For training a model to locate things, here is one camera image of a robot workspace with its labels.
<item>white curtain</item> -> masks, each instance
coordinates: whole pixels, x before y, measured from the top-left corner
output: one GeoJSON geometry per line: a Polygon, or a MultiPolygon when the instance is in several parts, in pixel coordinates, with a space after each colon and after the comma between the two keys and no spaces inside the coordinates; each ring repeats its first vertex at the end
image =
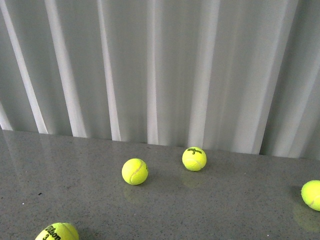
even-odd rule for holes
{"type": "Polygon", "coordinates": [[[3,130],[320,160],[320,1],[0,0],[3,130]]]}

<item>yellow tennis ball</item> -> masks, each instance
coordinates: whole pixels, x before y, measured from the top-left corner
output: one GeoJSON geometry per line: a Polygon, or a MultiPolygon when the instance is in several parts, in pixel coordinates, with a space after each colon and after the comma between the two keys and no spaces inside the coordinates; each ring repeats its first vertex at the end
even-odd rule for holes
{"type": "Polygon", "coordinates": [[[70,223],[54,223],[47,226],[35,240],[79,240],[79,235],[70,223]]]}
{"type": "Polygon", "coordinates": [[[142,184],[148,177],[148,167],[139,158],[128,160],[122,167],[122,177],[130,185],[142,184]]]}
{"type": "Polygon", "coordinates": [[[190,171],[199,171],[207,163],[205,151],[201,148],[193,146],[186,149],[182,155],[183,165],[190,171]]]}
{"type": "Polygon", "coordinates": [[[320,211],[320,180],[311,180],[301,189],[302,199],[310,208],[320,211]]]}

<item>gray floor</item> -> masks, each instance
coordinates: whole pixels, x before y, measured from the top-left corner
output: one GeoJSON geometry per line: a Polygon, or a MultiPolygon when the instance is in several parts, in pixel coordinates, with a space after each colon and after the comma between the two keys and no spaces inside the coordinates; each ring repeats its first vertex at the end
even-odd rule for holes
{"type": "Polygon", "coordinates": [[[180,147],[0,131],[0,239],[35,239],[70,222],[81,240],[318,240],[320,212],[300,189],[320,161],[206,151],[199,172],[180,147]],[[138,186],[123,164],[143,159],[138,186]]]}

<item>sheer curtain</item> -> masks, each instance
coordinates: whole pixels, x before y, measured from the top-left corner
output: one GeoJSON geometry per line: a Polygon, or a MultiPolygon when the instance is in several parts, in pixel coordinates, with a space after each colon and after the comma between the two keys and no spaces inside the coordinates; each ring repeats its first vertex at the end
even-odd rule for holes
{"type": "Polygon", "coordinates": [[[318,0],[0,0],[3,130],[320,160],[318,0]]]}

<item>polished floor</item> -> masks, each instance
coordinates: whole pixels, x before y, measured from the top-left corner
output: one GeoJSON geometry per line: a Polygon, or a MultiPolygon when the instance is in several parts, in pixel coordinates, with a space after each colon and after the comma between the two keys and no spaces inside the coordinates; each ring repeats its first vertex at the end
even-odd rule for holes
{"type": "Polygon", "coordinates": [[[0,131],[0,238],[35,239],[56,222],[81,240],[317,240],[320,212],[300,190],[320,161],[206,151],[191,172],[181,147],[0,131]],[[143,159],[147,180],[121,176],[143,159]]]}

